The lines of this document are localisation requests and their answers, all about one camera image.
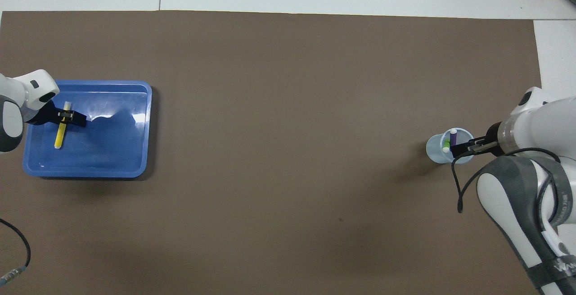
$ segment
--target plastic tray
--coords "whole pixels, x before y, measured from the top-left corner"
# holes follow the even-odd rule
[[[58,108],[86,115],[86,127],[68,125],[54,149],[58,125],[28,125],[23,167],[37,177],[134,178],[148,161],[152,88],[143,81],[56,80]]]

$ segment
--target black cable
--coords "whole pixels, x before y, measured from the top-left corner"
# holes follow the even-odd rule
[[[556,162],[560,163],[560,158],[556,154],[554,154],[553,152],[551,152],[549,150],[541,149],[539,147],[526,147],[524,149],[518,149],[516,151],[508,152],[508,153],[502,155],[502,157],[514,155],[516,153],[527,152],[527,151],[535,151],[535,152],[545,153],[545,154],[549,155],[550,157],[552,157]],[[460,160],[463,157],[469,157],[470,155],[478,155],[478,154],[483,154],[483,153],[486,153],[486,152],[475,153],[474,150],[471,150],[471,151],[467,151],[465,153],[460,154],[458,157],[455,157],[454,160],[452,160],[452,175],[454,176],[454,182],[456,183],[456,190],[458,190],[458,205],[457,205],[458,213],[462,213],[462,211],[463,211],[464,193],[466,192],[466,190],[470,186],[470,184],[474,181],[474,179],[477,178],[477,176],[479,176],[481,174],[482,169],[478,170],[475,174],[473,174],[473,176],[471,176],[470,179],[466,182],[464,187],[462,189],[460,189],[460,183],[458,181],[458,176],[456,176],[456,169],[455,169],[456,161]]]
[[[552,184],[554,186],[555,182],[554,182],[554,178],[552,176],[552,173],[550,171],[548,171],[546,168],[544,168],[543,166],[540,166],[540,167],[543,168],[545,171],[547,171],[547,174],[548,174],[548,176],[546,177],[546,180],[544,180],[542,187],[541,187],[541,189],[538,193],[538,196],[536,198],[536,203],[537,203],[536,214],[538,215],[538,225],[540,228],[540,232],[542,232],[542,231],[545,231],[544,219],[542,217],[542,201],[544,200],[544,193],[548,189],[548,186],[550,184]]]
[[[536,151],[536,152],[546,153],[550,157],[552,157],[556,162],[560,163],[560,157],[558,157],[555,153],[553,153],[552,151],[546,150],[546,149],[541,149],[539,147],[525,147],[524,149],[518,149],[516,151],[508,152],[508,153],[504,154],[502,157],[506,157],[507,155],[514,155],[516,153],[527,152],[527,151]]]
[[[24,264],[24,266],[27,267],[30,264],[30,257],[31,257],[30,244],[28,243],[28,240],[26,240],[26,237],[24,236],[24,234],[22,234],[22,232],[20,232],[20,230],[18,228],[16,228],[14,225],[8,223],[7,221],[4,221],[1,218],[0,218],[0,223],[6,225],[7,227],[10,227],[10,229],[12,229],[14,232],[16,232],[16,234],[18,234],[18,236],[24,242],[24,245],[26,246],[26,263]]]

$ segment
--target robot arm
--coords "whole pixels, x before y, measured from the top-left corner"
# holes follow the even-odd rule
[[[576,295],[576,256],[555,229],[576,223],[575,127],[576,98],[557,100],[531,88],[486,136],[451,148],[455,158],[466,152],[498,156],[479,174],[479,200],[545,295]],[[536,151],[500,157],[530,148],[551,151],[557,161]]]
[[[45,70],[15,78],[0,74],[0,153],[12,151],[20,144],[23,123],[33,119],[58,92]]]
[[[22,141],[23,123],[47,122],[86,126],[86,116],[56,108],[52,98],[60,92],[45,70],[9,78],[0,74],[0,153],[14,150]]]

